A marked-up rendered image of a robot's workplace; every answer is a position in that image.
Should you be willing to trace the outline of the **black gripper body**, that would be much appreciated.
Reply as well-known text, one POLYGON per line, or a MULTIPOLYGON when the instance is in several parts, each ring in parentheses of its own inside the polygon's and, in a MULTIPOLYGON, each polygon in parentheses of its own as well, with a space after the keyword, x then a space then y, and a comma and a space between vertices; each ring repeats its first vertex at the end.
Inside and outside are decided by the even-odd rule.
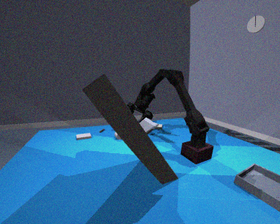
POLYGON ((148 117, 150 120, 152 120, 152 118, 153 118, 152 112, 150 112, 150 111, 145 111, 147 108, 149 108, 149 103, 148 103, 146 100, 142 100, 141 102, 146 102, 146 103, 147 103, 147 105, 146 105, 146 107, 145 107, 144 109, 142 109, 142 108, 140 108, 140 107, 138 107, 138 106, 135 107, 135 105, 132 104, 132 103, 130 103, 130 102, 127 104, 127 106, 128 106, 128 107, 131 107, 133 110, 137 110, 137 111, 139 111, 139 112, 141 112, 141 113, 147 115, 147 117, 148 117))

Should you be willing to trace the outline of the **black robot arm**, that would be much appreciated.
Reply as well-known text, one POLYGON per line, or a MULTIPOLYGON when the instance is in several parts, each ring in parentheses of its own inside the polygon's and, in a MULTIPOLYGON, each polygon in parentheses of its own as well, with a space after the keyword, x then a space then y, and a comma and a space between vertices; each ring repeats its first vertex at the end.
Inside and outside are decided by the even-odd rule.
POLYGON ((150 104, 152 99, 155 98, 155 95, 152 92, 164 77, 166 77, 176 88, 179 98, 185 108, 186 117, 184 117, 184 121, 191 134, 191 142, 189 142, 189 144, 195 148, 208 146, 206 144, 206 132, 208 132, 209 126, 206 124, 203 115, 195 108, 193 101, 184 86, 184 76, 181 71, 160 69, 150 82, 143 84, 134 104, 142 109, 147 105, 146 102, 141 102, 142 100, 146 100, 150 104))

